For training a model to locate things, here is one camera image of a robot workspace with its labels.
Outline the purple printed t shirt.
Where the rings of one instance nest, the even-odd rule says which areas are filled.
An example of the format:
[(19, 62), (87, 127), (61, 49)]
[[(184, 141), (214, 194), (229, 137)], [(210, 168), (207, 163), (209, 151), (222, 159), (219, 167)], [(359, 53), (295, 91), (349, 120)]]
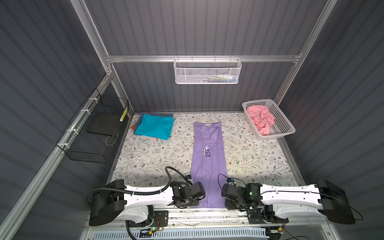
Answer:
[(222, 124), (195, 122), (191, 175), (193, 181), (202, 183), (206, 193), (199, 207), (225, 208), (225, 198), (220, 188), (223, 183), (218, 181), (220, 174), (228, 174)]

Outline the white plastic laundry basket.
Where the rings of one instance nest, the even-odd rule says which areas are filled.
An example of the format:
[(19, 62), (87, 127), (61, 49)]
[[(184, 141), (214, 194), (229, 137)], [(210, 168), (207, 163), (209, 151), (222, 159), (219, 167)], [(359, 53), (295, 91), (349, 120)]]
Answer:
[[(250, 114), (248, 113), (248, 108), (251, 106), (264, 106), (267, 107), (269, 112), (275, 118), (274, 124), (270, 127), (269, 134), (262, 135), (260, 131), (257, 129), (254, 121), (251, 119)], [(283, 113), (283, 111), (279, 108), (279, 106), (271, 99), (262, 99), (262, 100), (253, 100), (242, 103), (242, 107), (244, 110), (244, 115), (256, 136), (257, 140), (269, 140), (269, 139), (278, 139), (285, 137), (287, 135), (294, 134), (296, 132), (295, 127), (289, 121), (287, 116)]]

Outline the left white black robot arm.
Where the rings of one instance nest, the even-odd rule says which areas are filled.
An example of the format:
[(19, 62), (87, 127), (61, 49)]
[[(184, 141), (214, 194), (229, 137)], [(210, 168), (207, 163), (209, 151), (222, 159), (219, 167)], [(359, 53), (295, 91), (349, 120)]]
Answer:
[(123, 180), (88, 191), (85, 203), (91, 208), (91, 227), (109, 224), (115, 220), (135, 224), (155, 219), (154, 206), (175, 206), (179, 209), (197, 206), (206, 197), (201, 182), (182, 183), (172, 181), (162, 187), (133, 187)]

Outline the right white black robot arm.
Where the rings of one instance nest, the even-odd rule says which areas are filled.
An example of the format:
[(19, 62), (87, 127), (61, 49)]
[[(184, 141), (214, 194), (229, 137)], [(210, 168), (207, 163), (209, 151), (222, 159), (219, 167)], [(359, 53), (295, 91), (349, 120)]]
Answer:
[(324, 218), (341, 225), (356, 223), (346, 192), (326, 180), (298, 187), (260, 183), (240, 187), (230, 178), (221, 190), (226, 208), (245, 212), (250, 224), (286, 224), (308, 217)]

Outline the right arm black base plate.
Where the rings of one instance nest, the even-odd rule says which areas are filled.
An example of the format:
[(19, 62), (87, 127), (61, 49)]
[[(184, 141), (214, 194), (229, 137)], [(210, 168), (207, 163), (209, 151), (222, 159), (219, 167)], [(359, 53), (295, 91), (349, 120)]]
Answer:
[(247, 215), (250, 224), (287, 224), (289, 222), (288, 218), (277, 217), (272, 205), (247, 210)]

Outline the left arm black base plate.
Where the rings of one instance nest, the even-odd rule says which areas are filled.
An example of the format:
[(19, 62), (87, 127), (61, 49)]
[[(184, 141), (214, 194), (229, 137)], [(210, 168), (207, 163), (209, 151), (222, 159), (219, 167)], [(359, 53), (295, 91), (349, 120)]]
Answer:
[(149, 213), (148, 218), (142, 223), (134, 223), (129, 221), (130, 228), (144, 228), (144, 227), (167, 227), (169, 219), (168, 211), (154, 211)]

